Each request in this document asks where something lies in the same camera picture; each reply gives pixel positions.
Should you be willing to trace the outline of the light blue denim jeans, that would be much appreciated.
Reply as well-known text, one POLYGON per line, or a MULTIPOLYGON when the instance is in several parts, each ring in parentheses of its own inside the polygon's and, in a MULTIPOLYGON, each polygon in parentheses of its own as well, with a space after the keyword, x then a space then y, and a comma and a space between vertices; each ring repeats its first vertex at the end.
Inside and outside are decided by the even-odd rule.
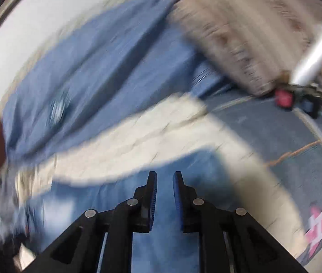
MULTIPOLYGON (((185 185, 214 206, 231 210, 237 197, 216 152, 204 148, 154 169, 157 173, 155 219, 148 234, 134 234, 133 272, 198 272, 198 236, 183 234, 173 192, 173 177, 180 171, 185 185)), ((114 209, 146 184, 149 170, 143 169, 116 182, 72 186, 53 181, 49 191, 28 200, 29 239, 25 245, 42 253, 86 210, 114 209)))

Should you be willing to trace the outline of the grey patterned bedsheet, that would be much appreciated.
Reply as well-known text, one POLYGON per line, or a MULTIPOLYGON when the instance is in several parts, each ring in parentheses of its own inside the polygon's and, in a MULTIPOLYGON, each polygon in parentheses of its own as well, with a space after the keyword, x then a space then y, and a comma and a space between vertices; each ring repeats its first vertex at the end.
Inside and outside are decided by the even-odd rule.
POLYGON ((292 196, 307 243, 297 260, 322 258, 322 116, 275 105, 273 97, 254 98, 238 90, 210 96, 209 111, 225 122, 262 158, 292 196))

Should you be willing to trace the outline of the cream leaf-print blanket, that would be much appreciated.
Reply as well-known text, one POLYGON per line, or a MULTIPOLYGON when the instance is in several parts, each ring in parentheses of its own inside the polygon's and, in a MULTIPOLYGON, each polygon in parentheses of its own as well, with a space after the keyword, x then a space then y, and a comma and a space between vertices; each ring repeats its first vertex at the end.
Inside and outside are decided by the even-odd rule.
POLYGON ((188 95, 170 96, 35 166, 5 166, 1 176, 14 178, 14 194, 24 202, 55 180, 72 185, 115 182, 198 150, 216 155, 247 210, 288 252, 301 255, 307 240, 290 192, 246 141, 188 95))

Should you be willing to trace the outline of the red label small bottle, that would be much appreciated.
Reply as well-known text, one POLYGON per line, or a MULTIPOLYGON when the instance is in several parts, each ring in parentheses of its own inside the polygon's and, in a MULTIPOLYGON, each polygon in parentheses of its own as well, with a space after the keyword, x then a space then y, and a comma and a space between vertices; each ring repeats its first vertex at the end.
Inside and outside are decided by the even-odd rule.
POLYGON ((295 99, 296 97, 293 91, 282 88, 275 90, 275 104, 284 110, 292 110, 295 99))

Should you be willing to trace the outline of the blue label small bottle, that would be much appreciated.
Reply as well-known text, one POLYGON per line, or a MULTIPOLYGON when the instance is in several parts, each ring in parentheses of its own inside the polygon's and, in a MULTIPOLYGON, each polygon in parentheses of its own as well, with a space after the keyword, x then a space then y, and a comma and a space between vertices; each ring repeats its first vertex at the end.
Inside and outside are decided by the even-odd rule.
POLYGON ((308 114, 312 119, 316 119, 319 115, 321 107, 321 98, 312 96, 312 95, 305 95, 301 99, 301 108, 302 110, 308 114))

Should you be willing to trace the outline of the blue plaid quilt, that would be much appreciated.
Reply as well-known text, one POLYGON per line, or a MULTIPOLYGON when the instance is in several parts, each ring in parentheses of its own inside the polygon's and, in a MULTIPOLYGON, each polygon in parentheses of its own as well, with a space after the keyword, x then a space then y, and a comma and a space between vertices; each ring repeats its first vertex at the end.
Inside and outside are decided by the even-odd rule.
POLYGON ((169 23, 176 1, 127 1, 47 52, 3 110, 7 159, 40 163, 174 93, 200 97, 224 80, 169 23))

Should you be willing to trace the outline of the striped floral beige pillow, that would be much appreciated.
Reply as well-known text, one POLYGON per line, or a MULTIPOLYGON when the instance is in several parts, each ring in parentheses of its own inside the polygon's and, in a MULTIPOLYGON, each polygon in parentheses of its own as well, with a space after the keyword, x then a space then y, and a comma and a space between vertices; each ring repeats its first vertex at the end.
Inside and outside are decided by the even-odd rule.
POLYGON ((322 1, 180 0, 170 20, 216 68, 262 96, 316 39, 322 1))

